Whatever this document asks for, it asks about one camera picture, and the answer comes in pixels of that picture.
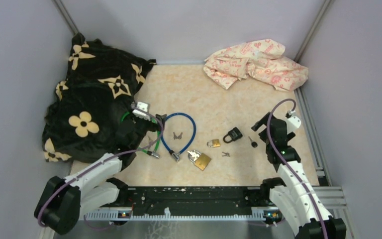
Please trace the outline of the blue lock keys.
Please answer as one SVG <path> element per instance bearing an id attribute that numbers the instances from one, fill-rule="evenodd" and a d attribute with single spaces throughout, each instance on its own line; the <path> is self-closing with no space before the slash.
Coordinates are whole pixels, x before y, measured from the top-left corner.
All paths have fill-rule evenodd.
<path id="1" fill-rule="evenodd" d="M 176 134 L 175 132 L 173 132 L 173 139 L 174 140 L 181 140 L 182 136 L 183 136 L 183 132 L 181 132 L 179 134 Z"/>

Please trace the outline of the black padlock key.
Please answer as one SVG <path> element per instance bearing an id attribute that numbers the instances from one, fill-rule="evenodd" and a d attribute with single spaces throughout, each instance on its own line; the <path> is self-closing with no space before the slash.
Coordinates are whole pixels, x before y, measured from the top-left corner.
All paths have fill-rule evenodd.
<path id="1" fill-rule="evenodd" d="M 248 136 L 248 139 L 249 139 L 249 141 L 250 141 L 250 143 L 251 143 L 251 146 L 252 146 L 253 148 L 258 147 L 258 144 L 257 144 L 254 140 L 252 140 L 250 136 Z"/>

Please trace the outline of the black padlock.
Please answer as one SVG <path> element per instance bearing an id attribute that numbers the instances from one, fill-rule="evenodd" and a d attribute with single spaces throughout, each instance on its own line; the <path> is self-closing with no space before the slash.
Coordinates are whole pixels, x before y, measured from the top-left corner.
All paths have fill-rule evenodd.
<path id="1" fill-rule="evenodd" d="M 239 130 L 238 127 L 234 127 L 231 129 L 224 137 L 223 142 L 224 143 L 231 143 L 234 141 L 237 141 L 243 137 L 242 132 Z"/>

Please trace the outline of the green cable lock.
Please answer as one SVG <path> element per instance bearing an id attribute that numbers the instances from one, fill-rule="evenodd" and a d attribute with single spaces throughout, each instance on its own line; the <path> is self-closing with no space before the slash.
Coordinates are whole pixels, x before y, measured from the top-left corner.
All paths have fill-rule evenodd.
<path id="1" fill-rule="evenodd" d="M 122 146 L 119 146 L 120 151 L 130 151 L 131 158 L 136 156 L 136 152 L 142 151 L 157 159 L 160 155 L 157 153 L 159 148 L 162 131 L 164 130 L 164 121 L 166 116 L 152 115 L 145 110 L 133 108 L 123 114 L 120 119 L 120 138 Z M 147 132 L 155 132 L 157 138 L 149 140 L 146 146 L 141 147 L 140 144 Z"/>

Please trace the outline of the blue cable lock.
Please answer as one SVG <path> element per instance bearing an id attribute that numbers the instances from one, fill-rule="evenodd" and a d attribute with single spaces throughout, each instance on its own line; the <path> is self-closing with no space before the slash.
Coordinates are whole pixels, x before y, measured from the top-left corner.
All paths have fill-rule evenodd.
<path id="1" fill-rule="evenodd" d="M 183 132 L 182 139 L 174 140 L 173 132 L 176 134 Z M 191 115 L 184 112 L 168 114 L 159 148 L 161 158 L 173 162 L 188 161 L 188 151 L 195 137 L 196 122 Z"/>

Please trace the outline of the large padlock keys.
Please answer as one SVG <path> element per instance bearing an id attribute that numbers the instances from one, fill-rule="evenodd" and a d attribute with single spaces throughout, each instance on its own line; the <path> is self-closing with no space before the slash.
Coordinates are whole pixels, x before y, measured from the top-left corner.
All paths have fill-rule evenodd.
<path id="1" fill-rule="evenodd" d="M 188 151 L 188 158 L 191 162 L 195 163 L 198 158 L 200 157 L 200 153 L 195 151 L 195 150 L 192 150 L 192 151 Z"/>

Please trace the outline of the small brass padlock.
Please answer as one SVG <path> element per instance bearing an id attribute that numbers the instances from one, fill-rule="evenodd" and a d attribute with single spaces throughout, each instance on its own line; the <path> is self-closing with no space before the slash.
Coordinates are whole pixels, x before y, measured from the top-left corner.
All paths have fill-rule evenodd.
<path id="1" fill-rule="evenodd" d="M 219 139 L 212 139 L 209 140 L 206 145 L 210 148 L 217 148 L 221 146 L 220 140 Z"/>

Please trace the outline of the large brass padlock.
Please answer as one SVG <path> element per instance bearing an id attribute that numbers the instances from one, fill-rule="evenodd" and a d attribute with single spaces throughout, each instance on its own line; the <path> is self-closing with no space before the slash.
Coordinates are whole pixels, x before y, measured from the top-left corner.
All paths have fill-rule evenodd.
<path id="1" fill-rule="evenodd" d="M 194 166 L 196 166 L 200 170 L 204 171 L 206 169 L 206 167 L 208 166 L 208 164 L 211 162 L 211 158 L 204 153 L 201 153 L 201 152 L 199 152 L 199 153 L 200 153 L 200 157 L 198 158 L 198 160 L 195 163 L 193 163 L 193 162 L 192 163 Z"/>

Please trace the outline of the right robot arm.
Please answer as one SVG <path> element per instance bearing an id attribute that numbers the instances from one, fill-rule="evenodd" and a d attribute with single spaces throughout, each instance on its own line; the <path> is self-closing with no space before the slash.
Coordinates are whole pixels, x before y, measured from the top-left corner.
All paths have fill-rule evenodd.
<path id="1" fill-rule="evenodd" d="M 265 143 L 267 160 L 278 174 L 276 178 L 263 180 L 261 201 L 278 207 L 296 239 L 344 239 L 346 224 L 321 202 L 306 177 L 299 154 L 289 145 L 295 136 L 287 130 L 291 118 L 278 119 L 268 112 L 251 127 L 257 131 L 266 126 L 259 137 Z"/>

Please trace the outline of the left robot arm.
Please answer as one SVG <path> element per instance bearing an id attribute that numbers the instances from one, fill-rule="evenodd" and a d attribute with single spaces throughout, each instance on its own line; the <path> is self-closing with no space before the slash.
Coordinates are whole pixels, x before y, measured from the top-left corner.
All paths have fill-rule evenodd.
<path id="1" fill-rule="evenodd" d="M 50 227 L 64 235 L 87 213 L 115 203 L 125 205 L 129 192 L 113 176 L 127 168 L 138 151 L 147 150 L 161 140 L 166 115 L 151 115 L 134 110 L 119 118 L 115 127 L 88 122 L 88 135 L 81 134 L 74 148 L 78 160 L 89 156 L 97 159 L 83 170 L 65 178 L 48 180 L 34 212 L 41 227 Z"/>

